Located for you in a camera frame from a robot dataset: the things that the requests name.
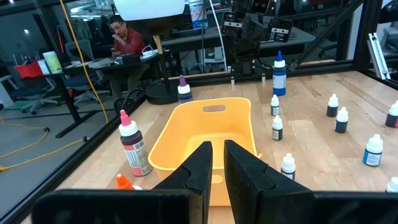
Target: orange bottle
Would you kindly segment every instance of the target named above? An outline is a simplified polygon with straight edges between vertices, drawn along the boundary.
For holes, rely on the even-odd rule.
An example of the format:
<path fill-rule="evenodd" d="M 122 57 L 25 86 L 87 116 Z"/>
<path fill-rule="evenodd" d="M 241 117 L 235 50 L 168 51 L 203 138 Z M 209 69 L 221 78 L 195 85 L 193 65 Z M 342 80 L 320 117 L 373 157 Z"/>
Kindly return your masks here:
<path fill-rule="evenodd" d="M 118 190 L 135 190 L 130 180 L 127 179 L 123 174 L 116 175 L 116 188 Z"/>

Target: blue bottle cap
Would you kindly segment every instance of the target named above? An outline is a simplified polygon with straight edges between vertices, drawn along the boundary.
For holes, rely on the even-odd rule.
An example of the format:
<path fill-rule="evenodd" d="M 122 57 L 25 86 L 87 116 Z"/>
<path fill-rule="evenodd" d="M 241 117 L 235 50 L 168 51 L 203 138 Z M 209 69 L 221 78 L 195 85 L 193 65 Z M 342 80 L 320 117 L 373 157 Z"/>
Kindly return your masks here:
<path fill-rule="evenodd" d="M 281 62 L 281 61 L 283 61 L 284 59 L 283 59 L 283 57 L 282 57 L 282 52 L 278 52 L 278 56 L 276 56 L 276 61 L 277 62 Z"/>

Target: wooden tabletop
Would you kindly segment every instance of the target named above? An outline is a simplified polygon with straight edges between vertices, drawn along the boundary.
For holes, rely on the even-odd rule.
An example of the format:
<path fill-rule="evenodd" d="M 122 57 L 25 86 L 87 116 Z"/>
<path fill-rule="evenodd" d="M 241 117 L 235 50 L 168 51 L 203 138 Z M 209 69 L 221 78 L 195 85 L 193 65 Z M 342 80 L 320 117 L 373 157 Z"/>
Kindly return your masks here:
<path fill-rule="evenodd" d="M 279 98 L 284 138 L 271 138 L 270 102 L 272 82 L 212 85 L 192 88 L 195 100 L 244 97 L 251 100 L 251 121 L 257 153 L 280 170 L 282 158 L 295 157 L 296 181 L 312 190 L 384 191 L 390 178 L 398 175 L 398 129 L 385 127 L 389 107 L 398 100 L 398 91 L 358 72 L 287 79 L 287 94 Z M 349 112 L 348 132 L 334 132 L 335 119 L 326 116 L 328 99 L 336 93 L 339 106 Z M 163 130 L 172 105 L 143 103 L 130 118 L 144 134 L 150 151 Z M 380 134 L 384 150 L 379 167 L 363 164 L 368 139 Z M 119 131 L 110 135 L 87 160 L 67 178 L 60 189 L 115 189 L 114 177 L 124 174 L 134 185 L 151 189 L 160 182 L 155 171 L 134 177 L 119 140 Z M 209 223 L 234 223 L 230 207 L 211 207 Z"/>

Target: pink bottle cap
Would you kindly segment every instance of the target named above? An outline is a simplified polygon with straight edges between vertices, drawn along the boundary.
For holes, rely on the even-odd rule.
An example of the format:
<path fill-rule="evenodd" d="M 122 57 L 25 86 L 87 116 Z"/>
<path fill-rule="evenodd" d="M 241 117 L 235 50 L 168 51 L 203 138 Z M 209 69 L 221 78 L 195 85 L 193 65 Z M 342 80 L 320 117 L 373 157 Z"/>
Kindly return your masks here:
<path fill-rule="evenodd" d="M 129 126 L 131 124 L 131 120 L 129 115 L 125 112 L 125 110 L 120 111 L 120 119 L 122 121 L 122 126 Z"/>

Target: red box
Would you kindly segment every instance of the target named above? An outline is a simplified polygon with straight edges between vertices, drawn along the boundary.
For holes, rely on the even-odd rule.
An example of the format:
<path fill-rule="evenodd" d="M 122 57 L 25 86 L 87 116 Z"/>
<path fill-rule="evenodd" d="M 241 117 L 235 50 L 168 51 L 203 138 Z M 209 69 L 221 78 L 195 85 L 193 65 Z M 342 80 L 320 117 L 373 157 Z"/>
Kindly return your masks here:
<path fill-rule="evenodd" d="M 22 78 L 42 77 L 43 72 L 40 69 L 38 62 L 33 62 L 28 65 L 20 65 L 15 67 Z"/>

